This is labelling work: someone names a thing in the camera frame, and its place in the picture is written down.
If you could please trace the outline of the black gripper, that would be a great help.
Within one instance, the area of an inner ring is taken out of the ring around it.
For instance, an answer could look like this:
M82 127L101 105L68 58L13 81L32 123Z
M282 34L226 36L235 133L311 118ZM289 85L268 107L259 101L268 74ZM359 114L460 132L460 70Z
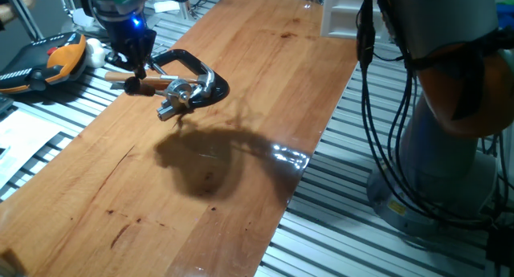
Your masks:
M133 71L138 79L144 79L146 62L151 56L157 32L150 29L139 6L127 14L120 13L115 6L96 6L95 15L108 33L112 49L105 56L105 62L126 71ZM135 69L131 63L140 63Z

